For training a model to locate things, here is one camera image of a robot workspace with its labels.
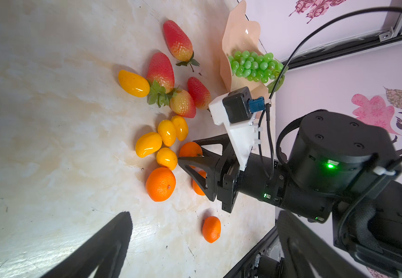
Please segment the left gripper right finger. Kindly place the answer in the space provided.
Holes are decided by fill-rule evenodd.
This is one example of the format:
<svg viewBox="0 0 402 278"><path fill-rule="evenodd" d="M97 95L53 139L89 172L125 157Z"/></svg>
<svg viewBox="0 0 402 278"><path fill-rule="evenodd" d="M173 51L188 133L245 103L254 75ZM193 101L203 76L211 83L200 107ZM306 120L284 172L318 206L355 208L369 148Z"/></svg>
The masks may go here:
<svg viewBox="0 0 402 278"><path fill-rule="evenodd" d="M284 254L283 278L365 277L292 213L280 212L277 231Z"/></svg>

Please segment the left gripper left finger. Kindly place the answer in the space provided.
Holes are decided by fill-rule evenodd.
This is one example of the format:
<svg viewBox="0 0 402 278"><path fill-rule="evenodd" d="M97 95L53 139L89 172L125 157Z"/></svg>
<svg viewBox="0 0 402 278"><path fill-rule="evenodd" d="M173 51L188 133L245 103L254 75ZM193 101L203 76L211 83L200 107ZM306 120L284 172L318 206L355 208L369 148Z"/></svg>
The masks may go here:
<svg viewBox="0 0 402 278"><path fill-rule="evenodd" d="M43 275L45 278L119 277L126 259L133 223L121 212L69 257Z"/></svg>

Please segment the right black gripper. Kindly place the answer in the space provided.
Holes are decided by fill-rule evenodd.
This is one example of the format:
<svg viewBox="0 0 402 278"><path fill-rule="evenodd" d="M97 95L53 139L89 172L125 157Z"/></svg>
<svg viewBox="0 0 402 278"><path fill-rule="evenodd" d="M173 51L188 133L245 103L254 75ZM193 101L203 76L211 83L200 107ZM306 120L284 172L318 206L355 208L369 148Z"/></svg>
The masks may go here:
<svg viewBox="0 0 402 278"><path fill-rule="evenodd" d="M179 166L186 171L201 187L210 201L216 198L222 203L221 208L231 213L239 193L239 186L243 177L238 159L234 155L231 140L227 134L194 141L202 149L201 157L181 157ZM221 145L222 153L217 154L206 149L207 146ZM219 160L225 159L222 168ZM203 178L198 172L207 173Z"/></svg>

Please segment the small orange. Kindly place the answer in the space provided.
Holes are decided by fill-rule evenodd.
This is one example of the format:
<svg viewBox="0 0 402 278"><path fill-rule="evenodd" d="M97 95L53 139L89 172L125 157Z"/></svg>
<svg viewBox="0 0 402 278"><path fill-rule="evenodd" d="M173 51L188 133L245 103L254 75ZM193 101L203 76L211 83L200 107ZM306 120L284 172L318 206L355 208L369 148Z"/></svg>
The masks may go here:
<svg viewBox="0 0 402 278"><path fill-rule="evenodd" d="M179 151L178 157L202 157L203 150L200 145L195 142L187 142Z"/></svg>

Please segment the large orange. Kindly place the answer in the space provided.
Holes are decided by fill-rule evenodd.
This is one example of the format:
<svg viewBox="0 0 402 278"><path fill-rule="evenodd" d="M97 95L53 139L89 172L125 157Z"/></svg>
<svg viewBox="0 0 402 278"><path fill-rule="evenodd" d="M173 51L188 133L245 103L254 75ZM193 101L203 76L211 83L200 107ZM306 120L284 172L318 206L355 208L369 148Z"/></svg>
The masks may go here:
<svg viewBox="0 0 402 278"><path fill-rule="evenodd" d="M173 172L165 167L153 170L145 184L149 197L155 202L163 202L171 197L175 186L176 179Z"/></svg>

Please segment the green grape bunch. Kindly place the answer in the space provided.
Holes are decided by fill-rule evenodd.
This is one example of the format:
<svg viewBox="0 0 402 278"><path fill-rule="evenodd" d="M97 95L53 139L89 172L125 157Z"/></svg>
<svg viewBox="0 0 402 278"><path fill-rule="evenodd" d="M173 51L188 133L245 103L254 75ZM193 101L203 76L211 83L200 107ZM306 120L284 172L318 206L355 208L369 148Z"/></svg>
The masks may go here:
<svg viewBox="0 0 402 278"><path fill-rule="evenodd" d="M235 51L228 56L228 60L233 76L250 82L263 83L269 93L276 92L284 83L285 75L276 82L285 66L274 58L273 53Z"/></svg>

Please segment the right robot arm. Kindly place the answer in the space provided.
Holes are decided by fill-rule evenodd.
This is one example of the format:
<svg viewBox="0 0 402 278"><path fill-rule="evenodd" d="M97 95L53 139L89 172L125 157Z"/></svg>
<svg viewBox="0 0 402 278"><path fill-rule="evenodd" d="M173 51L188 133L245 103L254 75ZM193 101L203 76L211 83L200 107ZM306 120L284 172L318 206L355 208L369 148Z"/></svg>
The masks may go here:
<svg viewBox="0 0 402 278"><path fill-rule="evenodd" d="M298 132L287 161L250 154L240 170L231 138L222 155L204 150L179 165L210 200L231 212L238 193L323 223L333 221L334 245L353 259L391 277L402 277L402 156L386 130L344 114L318 110L281 133Z"/></svg>

